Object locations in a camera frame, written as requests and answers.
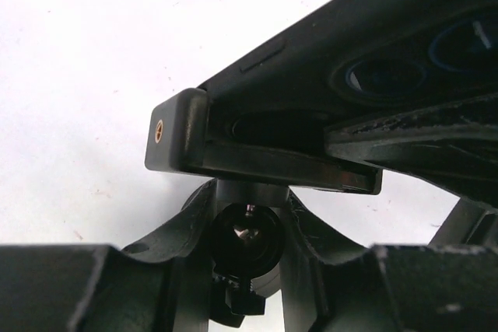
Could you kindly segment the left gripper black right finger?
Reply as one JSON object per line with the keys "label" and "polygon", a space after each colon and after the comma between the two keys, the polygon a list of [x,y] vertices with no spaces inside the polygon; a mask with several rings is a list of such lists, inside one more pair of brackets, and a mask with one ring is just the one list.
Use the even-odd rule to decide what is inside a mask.
{"label": "left gripper black right finger", "polygon": [[497,248],[363,247],[291,195],[280,217],[288,331],[495,331]]}

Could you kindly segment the black phone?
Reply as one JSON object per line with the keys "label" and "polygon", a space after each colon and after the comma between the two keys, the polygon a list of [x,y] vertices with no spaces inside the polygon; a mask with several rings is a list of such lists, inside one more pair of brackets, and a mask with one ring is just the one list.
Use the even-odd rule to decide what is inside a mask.
{"label": "black phone", "polygon": [[415,33],[457,12],[497,0],[331,0],[202,84],[207,132],[272,147],[290,144],[292,128],[319,132],[366,107],[398,105],[403,94],[359,94],[345,80],[366,58],[421,60]]}

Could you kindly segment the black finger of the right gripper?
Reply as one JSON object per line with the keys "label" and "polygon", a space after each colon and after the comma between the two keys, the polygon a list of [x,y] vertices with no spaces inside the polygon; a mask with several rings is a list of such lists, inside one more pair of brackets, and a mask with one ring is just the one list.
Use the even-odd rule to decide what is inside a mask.
{"label": "black finger of the right gripper", "polygon": [[373,117],[324,135],[327,154],[497,206],[497,95]]}

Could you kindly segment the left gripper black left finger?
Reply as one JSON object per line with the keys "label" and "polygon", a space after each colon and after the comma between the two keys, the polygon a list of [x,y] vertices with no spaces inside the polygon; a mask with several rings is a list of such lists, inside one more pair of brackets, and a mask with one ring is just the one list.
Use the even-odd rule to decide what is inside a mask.
{"label": "left gripper black left finger", "polygon": [[4,245],[3,331],[206,331],[214,181],[171,220],[119,250],[103,244]]}

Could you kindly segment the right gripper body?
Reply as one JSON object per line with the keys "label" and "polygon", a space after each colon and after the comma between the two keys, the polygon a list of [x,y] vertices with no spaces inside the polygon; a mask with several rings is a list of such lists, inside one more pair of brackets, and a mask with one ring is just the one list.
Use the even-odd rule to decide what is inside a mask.
{"label": "right gripper body", "polygon": [[497,211],[461,198],[430,240],[431,248],[497,248]]}

